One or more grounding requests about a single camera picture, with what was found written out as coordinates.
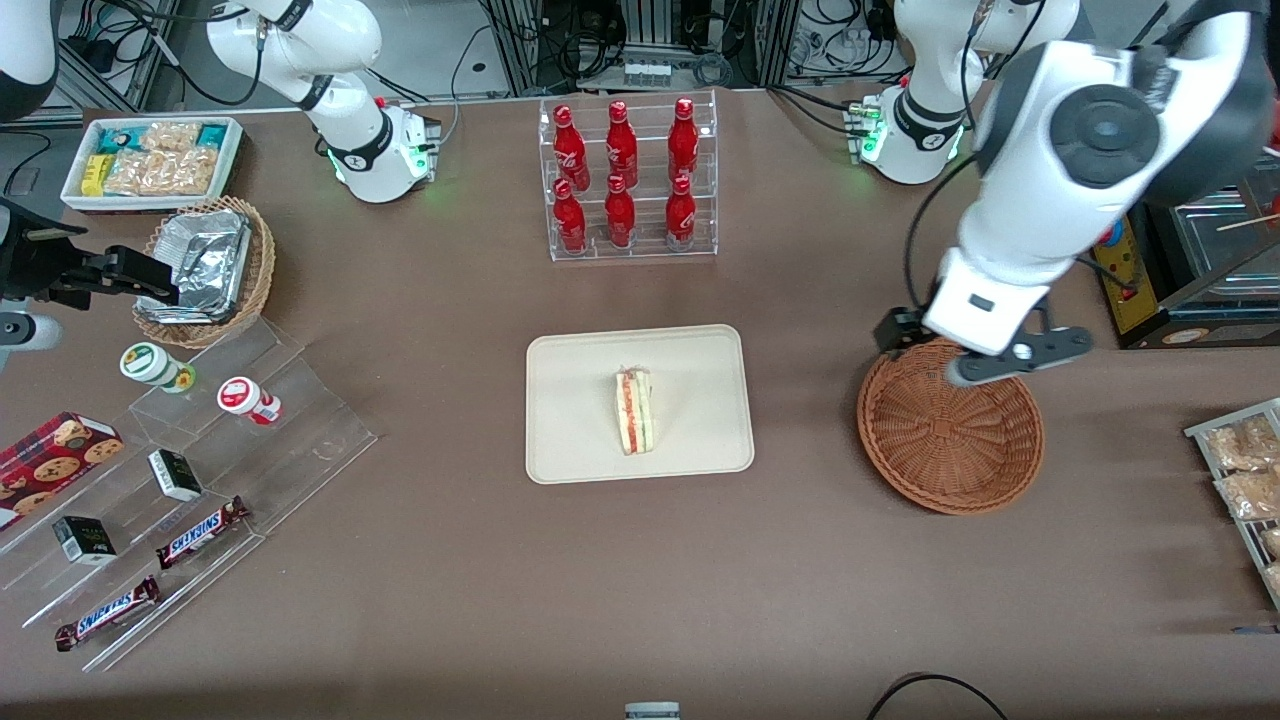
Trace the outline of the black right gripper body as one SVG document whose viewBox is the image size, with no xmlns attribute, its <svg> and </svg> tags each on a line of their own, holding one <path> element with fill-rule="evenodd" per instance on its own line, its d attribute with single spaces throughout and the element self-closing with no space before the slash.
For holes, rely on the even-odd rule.
<svg viewBox="0 0 1280 720">
<path fill-rule="evenodd" d="M 1 200 L 1 205 L 3 299 L 88 309 L 91 292 L 63 284 L 63 277 L 79 270 L 88 256 L 70 241 L 87 229 L 55 222 L 6 199 Z"/>
</svg>

